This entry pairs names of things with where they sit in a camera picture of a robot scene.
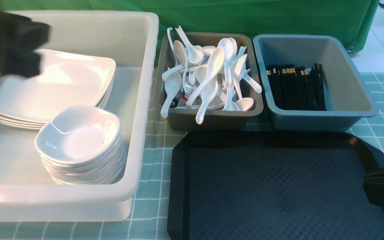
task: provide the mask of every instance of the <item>black serving tray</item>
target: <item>black serving tray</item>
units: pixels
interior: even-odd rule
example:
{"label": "black serving tray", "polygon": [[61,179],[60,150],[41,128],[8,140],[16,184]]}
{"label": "black serving tray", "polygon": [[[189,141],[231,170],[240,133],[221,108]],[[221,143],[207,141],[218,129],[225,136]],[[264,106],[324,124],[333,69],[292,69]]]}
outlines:
{"label": "black serving tray", "polygon": [[192,132],[174,149],[172,240],[384,240],[365,171],[384,154],[348,133]]}

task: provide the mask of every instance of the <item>black glove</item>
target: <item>black glove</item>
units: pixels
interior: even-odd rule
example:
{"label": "black glove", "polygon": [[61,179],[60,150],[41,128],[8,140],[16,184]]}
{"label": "black glove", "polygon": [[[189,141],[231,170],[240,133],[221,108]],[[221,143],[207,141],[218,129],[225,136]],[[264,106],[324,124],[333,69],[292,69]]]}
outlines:
{"label": "black glove", "polygon": [[0,75],[39,75],[41,56],[34,51],[48,42],[49,32],[47,24],[0,12]]}

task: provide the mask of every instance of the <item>green cloth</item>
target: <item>green cloth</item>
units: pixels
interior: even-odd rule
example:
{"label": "green cloth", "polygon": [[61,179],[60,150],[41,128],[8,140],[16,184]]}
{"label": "green cloth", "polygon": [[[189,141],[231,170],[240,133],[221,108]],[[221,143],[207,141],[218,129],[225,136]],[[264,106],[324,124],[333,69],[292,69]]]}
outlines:
{"label": "green cloth", "polygon": [[154,12],[159,40],[167,27],[185,31],[311,34],[364,47],[379,0],[0,0],[0,10],[99,9]]}

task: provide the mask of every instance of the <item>black chopsticks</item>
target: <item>black chopsticks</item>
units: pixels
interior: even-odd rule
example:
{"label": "black chopsticks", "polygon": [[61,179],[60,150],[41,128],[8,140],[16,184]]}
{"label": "black chopsticks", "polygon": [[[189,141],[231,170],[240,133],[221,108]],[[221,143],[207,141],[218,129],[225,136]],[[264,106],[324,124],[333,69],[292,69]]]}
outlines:
{"label": "black chopsticks", "polygon": [[326,111],[324,71],[314,64],[308,72],[305,67],[270,65],[266,68],[275,105],[284,110]]}

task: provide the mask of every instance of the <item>white floor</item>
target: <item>white floor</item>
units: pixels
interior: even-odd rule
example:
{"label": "white floor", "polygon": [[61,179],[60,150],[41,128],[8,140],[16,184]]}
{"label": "white floor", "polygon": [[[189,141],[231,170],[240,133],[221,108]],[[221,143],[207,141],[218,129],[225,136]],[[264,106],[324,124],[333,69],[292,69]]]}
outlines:
{"label": "white floor", "polygon": [[361,73],[384,73],[384,9],[378,7],[364,49],[352,56]]}

